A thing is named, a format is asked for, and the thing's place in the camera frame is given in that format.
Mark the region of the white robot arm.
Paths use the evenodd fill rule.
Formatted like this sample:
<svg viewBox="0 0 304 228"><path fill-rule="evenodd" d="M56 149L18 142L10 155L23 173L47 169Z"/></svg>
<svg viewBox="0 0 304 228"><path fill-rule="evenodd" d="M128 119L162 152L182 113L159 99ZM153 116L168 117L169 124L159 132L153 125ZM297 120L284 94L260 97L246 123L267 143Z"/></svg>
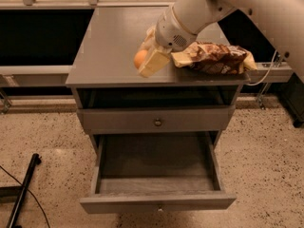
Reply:
<svg viewBox="0 0 304 228"><path fill-rule="evenodd" d="M150 28L139 67L149 77L165 67L169 53L183 51L207 26L242 11L304 81L304 0L177 0Z"/></svg>

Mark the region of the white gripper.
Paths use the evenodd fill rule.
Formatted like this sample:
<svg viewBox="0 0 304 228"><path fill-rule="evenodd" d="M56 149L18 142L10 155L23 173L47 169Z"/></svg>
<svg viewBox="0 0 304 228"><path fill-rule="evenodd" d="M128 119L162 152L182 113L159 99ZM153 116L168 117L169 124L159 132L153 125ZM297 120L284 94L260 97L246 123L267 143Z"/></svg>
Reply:
<svg viewBox="0 0 304 228"><path fill-rule="evenodd" d="M156 26L146 31L146 37L140 50L147 50L147 55L138 68L141 76L147 78L161 70L170 62L170 55L155 48L156 42L172 51L183 51L197 38L189 32L176 18L173 7L168 7L159 17Z"/></svg>

